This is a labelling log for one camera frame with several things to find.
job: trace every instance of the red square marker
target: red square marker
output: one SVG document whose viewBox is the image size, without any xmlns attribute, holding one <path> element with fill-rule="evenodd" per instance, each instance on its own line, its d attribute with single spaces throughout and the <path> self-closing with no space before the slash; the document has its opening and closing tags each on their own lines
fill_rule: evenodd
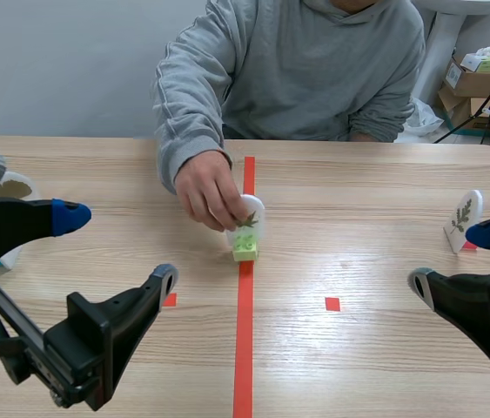
<svg viewBox="0 0 490 418">
<path fill-rule="evenodd" d="M 477 250 L 477 246 L 471 242 L 466 242 L 465 245 L 463 246 L 463 249 L 464 250 L 469 250 L 469 251 L 476 251 Z"/>
<path fill-rule="evenodd" d="M 326 298 L 326 310 L 332 312 L 341 312 L 339 298 Z"/>
<path fill-rule="evenodd" d="M 164 302 L 164 307 L 175 307 L 177 305 L 177 294 L 170 293 Z"/>
</svg>

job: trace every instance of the hand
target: hand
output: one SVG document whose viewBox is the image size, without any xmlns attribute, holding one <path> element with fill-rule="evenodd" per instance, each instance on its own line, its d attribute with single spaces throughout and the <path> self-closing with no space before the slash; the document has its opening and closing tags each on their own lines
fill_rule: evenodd
<svg viewBox="0 0 490 418">
<path fill-rule="evenodd" d="M 351 135 L 351 142 L 378 142 L 378 140 L 366 133 L 356 132 Z"/>
<path fill-rule="evenodd" d="M 191 219 L 214 231 L 234 231 L 235 219 L 246 220 L 231 168 L 221 152 L 208 151 L 188 160 L 175 178 L 177 196 Z"/>
</svg>

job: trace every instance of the gray wall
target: gray wall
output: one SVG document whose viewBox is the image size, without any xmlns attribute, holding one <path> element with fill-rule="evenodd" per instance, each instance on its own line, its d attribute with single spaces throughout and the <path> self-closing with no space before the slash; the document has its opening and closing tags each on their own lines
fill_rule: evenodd
<svg viewBox="0 0 490 418">
<path fill-rule="evenodd" d="M 0 134 L 151 135 L 165 44 L 205 0 L 0 0 Z"/>
</svg>

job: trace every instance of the gray hoodie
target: gray hoodie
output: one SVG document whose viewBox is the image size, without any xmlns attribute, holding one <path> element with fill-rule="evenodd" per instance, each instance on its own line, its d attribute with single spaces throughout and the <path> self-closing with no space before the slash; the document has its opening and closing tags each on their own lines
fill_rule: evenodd
<svg viewBox="0 0 490 418">
<path fill-rule="evenodd" d="M 185 161 L 223 150 L 223 125 L 244 138 L 394 141 L 424 49 L 409 0 L 355 15 L 330 0 L 208 0 L 156 71 L 160 178 L 174 192 Z"/>
</svg>

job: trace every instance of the wooden table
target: wooden table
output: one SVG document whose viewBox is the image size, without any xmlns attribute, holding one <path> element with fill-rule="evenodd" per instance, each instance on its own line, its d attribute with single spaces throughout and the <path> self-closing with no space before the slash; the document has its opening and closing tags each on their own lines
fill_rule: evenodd
<svg viewBox="0 0 490 418">
<path fill-rule="evenodd" d="M 254 416 L 490 417 L 490 361 L 406 284 L 430 266 L 490 273 L 490 252 L 452 254 L 441 230 L 481 189 L 490 217 L 490 147 L 236 141 L 235 178 L 257 158 L 268 213 L 255 269 Z M 88 204 L 82 231 L 27 245 L 0 284 L 46 329 L 65 296 L 104 300 L 154 266 L 180 271 L 178 305 L 144 338 L 107 417 L 231 418 L 238 267 L 221 234 L 189 221 L 158 183 L 155 143 L 0 138 L 10 169 L 45 197 Z M 342 312 L 327 312 L 339 297 Z M 57 409 L 32 378 L 0 364 L 0 417 L 90 417 Z"/>
</svg>

